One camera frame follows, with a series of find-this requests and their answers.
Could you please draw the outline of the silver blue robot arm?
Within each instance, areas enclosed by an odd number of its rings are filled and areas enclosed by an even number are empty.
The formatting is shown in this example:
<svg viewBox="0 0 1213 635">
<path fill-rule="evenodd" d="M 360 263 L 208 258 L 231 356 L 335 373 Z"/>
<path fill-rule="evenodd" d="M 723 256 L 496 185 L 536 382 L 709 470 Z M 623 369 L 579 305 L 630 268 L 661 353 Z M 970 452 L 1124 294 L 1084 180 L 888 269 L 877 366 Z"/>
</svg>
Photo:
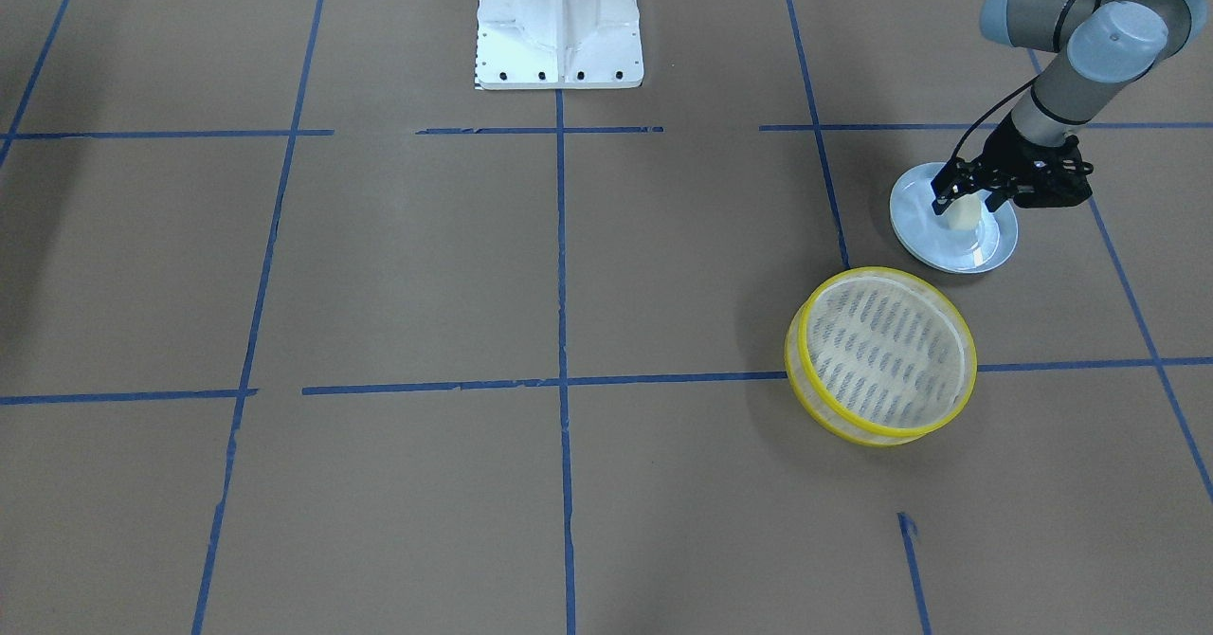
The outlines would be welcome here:
<svg viewBox="0 0 1213 635">
<path fill-rule="evenodd" d="M 1211 19 L 1208 0 L 985 0 L 984 38 L 1052 55 L 1046 68 L 1001 100 L 1006 117 L 983 151 L 953 153 L 932 178 L 932 211 L 973 194 L 996 211 L 1069 208 L 1093 191 L 1078 131 L 1120 92 L 1188 45 Z"/>
</svg>

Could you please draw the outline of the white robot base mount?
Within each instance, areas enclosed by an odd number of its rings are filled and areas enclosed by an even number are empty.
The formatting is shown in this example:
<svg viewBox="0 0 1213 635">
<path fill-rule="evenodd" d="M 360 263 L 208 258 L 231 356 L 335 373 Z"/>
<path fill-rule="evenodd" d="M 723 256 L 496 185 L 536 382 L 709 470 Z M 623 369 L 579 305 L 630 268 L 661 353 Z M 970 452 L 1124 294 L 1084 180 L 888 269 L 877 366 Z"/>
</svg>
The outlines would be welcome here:
<svg viewBox="0 0 1213 635">
<path fill-rule="evenodd" d="M 638 0 L 478 0 L 475 87 L 640 87 L 644 75 Z"/>
</svg>

